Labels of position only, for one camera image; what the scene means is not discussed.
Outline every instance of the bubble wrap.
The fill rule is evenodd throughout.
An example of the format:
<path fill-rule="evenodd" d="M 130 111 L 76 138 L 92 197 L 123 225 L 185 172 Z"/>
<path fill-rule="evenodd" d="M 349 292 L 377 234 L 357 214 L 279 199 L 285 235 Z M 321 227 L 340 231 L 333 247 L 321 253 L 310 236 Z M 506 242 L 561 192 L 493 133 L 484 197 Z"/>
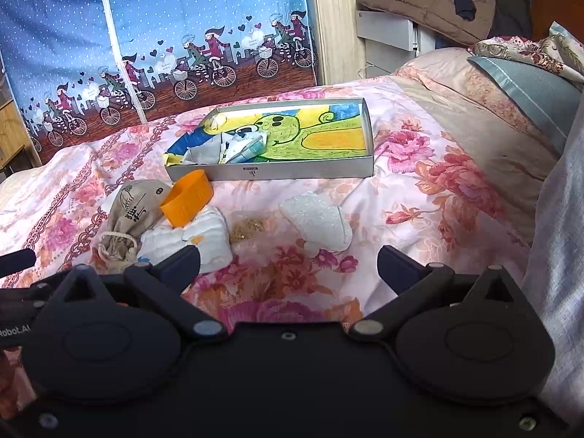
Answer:
<path fill-rule="evenodd" d="M 351 244 L 353 231 L 341 208 L 315 193 L 281 202 L 280 211 L 298 229 L 309 254 L 316 255 L 320 249 L 344 251 Z"/>

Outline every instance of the teal fabric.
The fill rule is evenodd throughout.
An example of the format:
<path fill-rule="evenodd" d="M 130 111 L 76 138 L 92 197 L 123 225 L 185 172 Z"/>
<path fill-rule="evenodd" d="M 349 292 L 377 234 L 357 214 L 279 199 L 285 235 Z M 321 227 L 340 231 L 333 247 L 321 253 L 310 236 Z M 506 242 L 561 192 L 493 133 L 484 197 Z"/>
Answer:
<path fill-rule="evenodd" d="M 559 153 L 564 151 L 582 96 L 576 87 L 530 64 L 479 56 L 468 60 L 493 78 Z"/>

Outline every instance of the green dinosaur drawing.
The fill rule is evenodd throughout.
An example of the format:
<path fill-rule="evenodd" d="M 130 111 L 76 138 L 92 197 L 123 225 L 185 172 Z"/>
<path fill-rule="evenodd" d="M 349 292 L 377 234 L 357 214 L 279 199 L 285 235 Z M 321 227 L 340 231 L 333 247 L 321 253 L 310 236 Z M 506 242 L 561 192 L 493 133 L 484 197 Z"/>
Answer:
<path fill-rule="evenodd" d="M 361 116 L 343 120 L 334 118 L 333 112 L 325 112 L 318 117 L 318 125 L 300 128 L 300 121 L 295 116 L 263 116 L 255 125 L 259 130 L 268 132 L 268 142 L 266 152 L 259 158 L 266 161 L 292 161 L 367 155 Z"/>

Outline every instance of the floral bedsheet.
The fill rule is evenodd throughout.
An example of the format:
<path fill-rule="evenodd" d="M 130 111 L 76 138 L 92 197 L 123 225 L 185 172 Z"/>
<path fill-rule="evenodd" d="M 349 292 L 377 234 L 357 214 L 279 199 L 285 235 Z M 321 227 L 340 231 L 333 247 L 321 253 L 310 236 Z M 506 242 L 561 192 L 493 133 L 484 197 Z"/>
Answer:
<path fill-rule="evenodd" d="M 366 99 L 375 136 L 373 177 L 214 182 L 211 204 L 228 221 L 234 212 L 246 212 L 263 216 L 268 227 L 257 239 L 235 245 L 227 268 L 193 279 L 186 300 L 230 329 L 238 321 L 348 325 L 395 297 L 377 274 L 377 254 L 386 244 L 422 264 L 441 261 L 473 273 L 497 263 L 515 277 L 522 275 L 528 248 L 507 222 L 497 192 L 431 115 L 389 78 L 248 101 L 322 97 Z M 37 254 L 34 268 L 5 278 L 3 287 L 25 287 L 78 263 L 101 270 L 95 239 L 107 213 L 100 204 L 126 180 L 169 181 L 162 154 L 212 109 L 169 116 L 57 152 L 0 212 L 0 254 L 23 247 Z M 303 250 L 278 203 L 306 191 L 342 206 L 354 234 L 347 251 L 310 256 Z M 4 416 L 31 397 L 18 353 L 8 354 L 13 379 L 0 395 Z"/>

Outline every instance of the blue curtain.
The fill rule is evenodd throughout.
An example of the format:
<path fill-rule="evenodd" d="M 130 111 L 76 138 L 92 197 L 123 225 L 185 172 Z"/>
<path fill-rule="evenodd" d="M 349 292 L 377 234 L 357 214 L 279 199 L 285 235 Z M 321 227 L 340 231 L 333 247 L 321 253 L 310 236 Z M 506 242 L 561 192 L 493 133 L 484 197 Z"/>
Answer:
<path fill-rule="evenodd" d="M 306 0 L 0 0 L 0 51 L 16 102 L 42 147 L 149 120 L 315 84 Z"/>

